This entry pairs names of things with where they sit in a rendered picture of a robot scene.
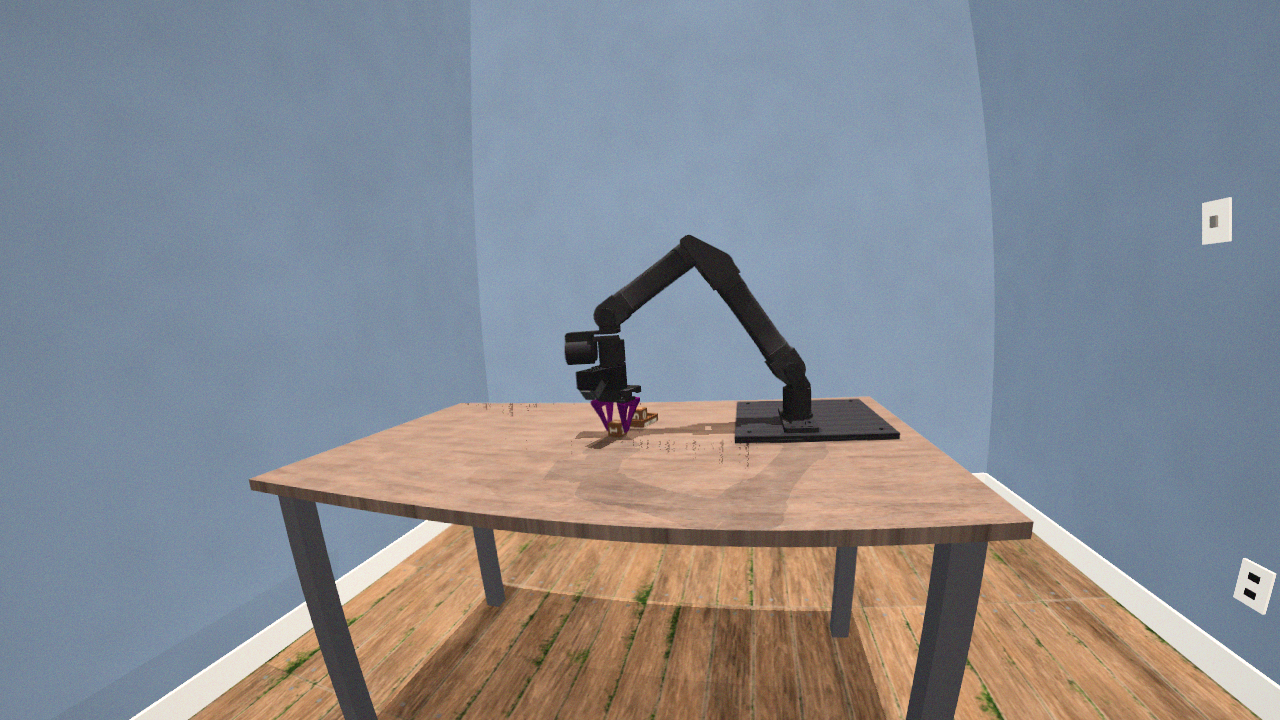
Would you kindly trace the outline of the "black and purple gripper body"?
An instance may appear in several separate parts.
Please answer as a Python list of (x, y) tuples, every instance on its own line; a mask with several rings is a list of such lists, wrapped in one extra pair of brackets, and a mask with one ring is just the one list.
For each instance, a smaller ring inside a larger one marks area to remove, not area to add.
[(603, 389), (603, 392), (602, 392), (600, 397), (598, 398), (598, 401), (600, 401), (600, 402), (627, 404), (628, 401), (632, 401), (635, 398), (635, 396), (632, 396), (632, 392), (636, 392), (636, 393), (641, 392), (641, 386), (627, 386), (626, 389), (620, 389), (620, 391), (605, 391), (605, 389)]

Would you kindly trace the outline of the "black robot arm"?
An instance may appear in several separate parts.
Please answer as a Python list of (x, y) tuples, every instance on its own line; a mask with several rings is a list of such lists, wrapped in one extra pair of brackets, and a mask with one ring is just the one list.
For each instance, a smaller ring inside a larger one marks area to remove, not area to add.
[[(685, 252), (685, 249), (689, 249), (689, 252)], [(748, 284), (739, 275), (739, 268), (736, 265), (733, 268), (733, 259), (730, 254), (698, 240), (692, 234), (684, 236), (680, 243), (664, 258), (660, 258), (646, 272), (596, 306), (594, 322), (599, 325), (600, 332), (584, 331), (564, 334), (564, 359), (568, 365), (595, 364), (598, 348), (599, 363), (605, 364), (605, 366), (598, 365), (576, 372), (577, 389), (582, 397), (595, 400), (600, 397), (603, 389), (627, 388), (625, 365), (620, 366), (621, 363), (626, 361), (625, 340), (620, 340), (620, 334), (616, 334), (621, 332), (620, 325), (694, 265), (741, 322), (765, 357), (765, 364), (774, 377), (778, 375), (780, 380), (785, 382), (785, 413), (782, 413), (783, 406), (778, 407), (785, 433), (819, 432), (812, 413), (812, 384), (805, 375), (805, 363), (780, 334), (771, 318), (748, 290)], [(594, 337), (594, 334), (611, 336)], [(609, 366), (611, 364), (618, 364), (618, 366)]]

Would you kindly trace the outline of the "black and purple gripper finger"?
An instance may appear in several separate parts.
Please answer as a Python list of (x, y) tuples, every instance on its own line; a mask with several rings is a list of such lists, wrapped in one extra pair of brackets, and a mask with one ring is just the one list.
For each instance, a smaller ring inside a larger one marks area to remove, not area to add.
[[(600, 416), (600, 419), (602, 419), (602, 421), (603, 421), (603, 424), (605, 427), (605, 430), (608, 430), (607, 423), (612, 421), (614, 402), (599, 402), (598, 398), (596, 398), (596, 400), (591, 401), (591, 405), (593, 405), (594, 410), (596, 411), (598, 416)], [(602, 406), (604, 406), (604, 405), (605, 405), (605, 411), (607, 411), (607, 419), (605, 419), (605, 414), (603, 413), (603, 409), (602, 409)]]
[[(628, 432), (628, 429), (630, 429), (630, 425), (631, 425), (631, 421), (632, 421), (632, 418), (634, 418), (634, 413), (636, 411), (636, 407), (637, 407), (639, 402), (640, 402), (640, 397), (635, 397), (632, 401), (628, 401), (627, 404), (617, 404), (617, 407), (618, 407), (618, 411), (620, 411), (620, 419), (621, 419), (621, 423), (622, 423), (622, 427), (623, 427), (625, 432)], [(627, 409), (628, 409), (628, 413), (627, 413)]]

